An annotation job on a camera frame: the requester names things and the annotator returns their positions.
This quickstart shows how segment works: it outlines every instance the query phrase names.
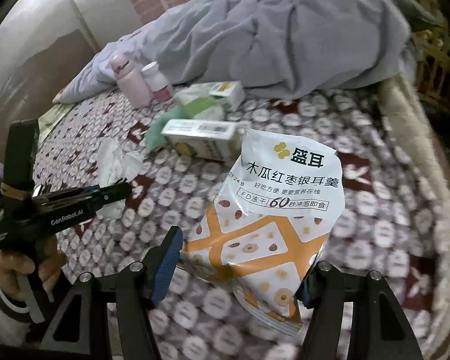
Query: pink bottle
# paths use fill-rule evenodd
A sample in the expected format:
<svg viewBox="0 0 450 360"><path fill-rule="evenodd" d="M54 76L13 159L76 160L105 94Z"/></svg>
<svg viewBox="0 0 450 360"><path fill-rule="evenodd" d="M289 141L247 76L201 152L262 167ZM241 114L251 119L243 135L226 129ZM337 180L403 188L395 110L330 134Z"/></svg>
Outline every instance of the pink bottle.
<svg viewBox="0 0 450 360"><path fill-rule="evenodd" d="M128 98L133 108L143 108L150 104L152 94L143 80L140 69L133 59L118 54L110 60L116 84Z"/></svg>

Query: white snack bag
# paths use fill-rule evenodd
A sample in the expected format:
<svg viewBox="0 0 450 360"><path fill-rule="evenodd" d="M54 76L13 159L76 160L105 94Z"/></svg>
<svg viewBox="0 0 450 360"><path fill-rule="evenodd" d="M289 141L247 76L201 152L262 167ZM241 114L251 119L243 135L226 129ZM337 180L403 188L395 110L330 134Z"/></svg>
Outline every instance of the white snack bag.
<svg viewBox="0 0 450 360"><path fill-rule="evenodd" d="M260 320L296 333L293 295L345 206L335 153L309 138L246 129L240 157L189 235L184 267L231 286Z"/></svg>

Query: sleeve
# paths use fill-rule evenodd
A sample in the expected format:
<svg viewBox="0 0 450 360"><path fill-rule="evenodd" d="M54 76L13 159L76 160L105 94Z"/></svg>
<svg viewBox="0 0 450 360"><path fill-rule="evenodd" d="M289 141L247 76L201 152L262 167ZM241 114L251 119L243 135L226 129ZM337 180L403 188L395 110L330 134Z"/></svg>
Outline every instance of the sleeve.
<svg viewBox="0 0 450 360"><path fill-rule="evenodd" d="M12 303L0 290L0 344L21 346L25 342L30 322L25 304Z"/></svg>

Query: yellow clover logo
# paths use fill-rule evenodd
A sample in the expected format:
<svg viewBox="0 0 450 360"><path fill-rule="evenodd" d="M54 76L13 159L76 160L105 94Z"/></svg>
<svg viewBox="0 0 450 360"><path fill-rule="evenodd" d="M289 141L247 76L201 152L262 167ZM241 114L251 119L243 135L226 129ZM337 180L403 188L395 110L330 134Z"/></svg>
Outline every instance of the yellow clover logo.
<svg viewBox="0 0 450 360"><path fill-rule="evenodd" d="M280 142L278 145L275 145L274 150L278 152L278 158L284 159L290 155L290 151L286 149L287 144L285 142Z"/></svg>

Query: tissue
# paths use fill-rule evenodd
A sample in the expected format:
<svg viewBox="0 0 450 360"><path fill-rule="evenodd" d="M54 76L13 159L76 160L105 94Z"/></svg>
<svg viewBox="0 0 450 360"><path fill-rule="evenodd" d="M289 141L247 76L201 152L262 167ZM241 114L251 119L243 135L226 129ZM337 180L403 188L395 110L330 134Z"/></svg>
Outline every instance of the tissue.
<svg viewBox="0 0 450 360"><path fill-rule="evenodd" d="M138 151L123 154L119 141L113 138L103 138L96 154L98 167L98 185L108 187L120 179L128 182L137 177L141 171L142 155ZM97 215L120 219L125 208L125 199L104 205L97 211Z"/></svg>

